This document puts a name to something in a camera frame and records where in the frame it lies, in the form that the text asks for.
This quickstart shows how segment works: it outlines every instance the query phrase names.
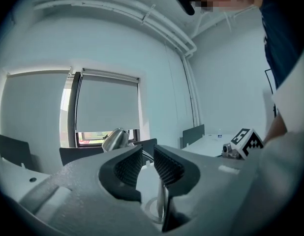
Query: window frame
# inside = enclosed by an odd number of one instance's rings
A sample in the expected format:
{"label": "window frame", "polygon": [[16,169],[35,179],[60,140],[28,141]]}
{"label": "window frame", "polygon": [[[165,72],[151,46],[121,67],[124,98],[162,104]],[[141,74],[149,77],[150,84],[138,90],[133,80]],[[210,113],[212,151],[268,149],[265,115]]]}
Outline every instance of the window frame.
{"label": "window frame", "polygon": [[[140,141],[140,130],[139,129],[132,129],[133,131],[133,139],[132,140],[128,140],[128,143],[135,143],[135,142],[139,142]],[[82,139],[84,141],[94,141],[94,140],[98,140],[98,139],[84,139],[84,132],[82,133]],[[75,133],[76,136],[76,141],[77,141],[77,147],[78,148],[94,148],[94,147],[102,147],[103,143],[99,143],[99,144],[80,144],[79,143],[79,132]]]}

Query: white wall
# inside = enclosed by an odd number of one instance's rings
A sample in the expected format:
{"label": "white wall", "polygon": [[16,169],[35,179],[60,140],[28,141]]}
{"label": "white wall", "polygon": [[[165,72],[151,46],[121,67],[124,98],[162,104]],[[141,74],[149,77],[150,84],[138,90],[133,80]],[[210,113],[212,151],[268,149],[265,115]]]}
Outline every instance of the white wall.
{"label": "white wall", "polygon": [[239,15],[232,32],[223,21],[194,39],[190,63],[207,134],[247,127],[265,137],[274,114],[263,39],[258,9]]}
{"label": "white wall", "polygon": [[143,125],[149,127],[150,137],[157,138],[159,144],[178,148],[182,131],[193,127],[179,55],[137,30],[92,18],[48,17],[15,43],[1,68],[15,71],[27,64],[42,63],[141,77]]}
{"label": "white wall", "polygon": [[34,167],[47,174],[62,167],[60,105],[67,76],[67,71],[9,76],[2,95],[0,133],[28,142]]}
{"label": "white wall", "polygon": [[6,80],[2,67],[8,62],[9,51],[22,39],[28,28],[43,17],[42,11],[32,10],[32,0],[19,0],[0,27],[0,103]]}

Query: person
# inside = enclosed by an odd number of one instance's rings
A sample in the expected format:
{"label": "person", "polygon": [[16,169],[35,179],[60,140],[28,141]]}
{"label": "person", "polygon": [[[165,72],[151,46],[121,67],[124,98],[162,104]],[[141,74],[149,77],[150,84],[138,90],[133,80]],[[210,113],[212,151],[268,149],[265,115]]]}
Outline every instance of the person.
{"label": "person", "polygon": [[[304,50],[304,15],[297,15],[304,8],[304,0],[196,0],[207,7],[224,11],[259,7],[265,29],[265,55],[278,88],[288,77]],[[280,113],[273,120],[264,140],[287,132]]]}

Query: black cable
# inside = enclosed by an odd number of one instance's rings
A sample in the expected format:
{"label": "black cable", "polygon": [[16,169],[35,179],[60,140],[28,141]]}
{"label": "black cable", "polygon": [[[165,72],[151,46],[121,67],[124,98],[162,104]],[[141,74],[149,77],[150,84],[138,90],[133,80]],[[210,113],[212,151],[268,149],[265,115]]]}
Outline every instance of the black cable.
{"label": "black cable", "polygon": [[145,152],[144,150],[142,151],[142,155],[144,155],[149,160],[151,160],[152,162],[154,162],[154,158],[149,153]]}
{"label": "black cable", "polygon": [[[187,80],[187,73],[186,73],[186,67],[185,65],[183,64],[183,61],[182,61],[182,66],[183,66],[183,70],[185,72],[185,76],[186,76],[186,80]],[[191,94],[190,94],[190,87],[189,87],[189,82],[187,80],[187,86],[188,86],[188,91],[189,91],[189,96],[190,96],[190,104],[191,104],[191,112],[192,112],[192,125],[193,127],[195,127],[195,119],[193,117],[193,107],[192,107],[192,100],[191,100]]]}
{"label": "black cable", "polygon": [[[267,76],[267,79],[268,79],[268,82],[269,82],[269,85],[270,85],[271,94],[273,94],[274,91],[272,90],[272,86],[271,86],[271,83],[270,83],[270,80],[269,80],[269,77],[268,77],[268,74],[267,74],[268,71],[271,71],[271,69],[265,70],[265,74]],[[276,118],[276,106],[275,105],[274,105],[274,118]]]}

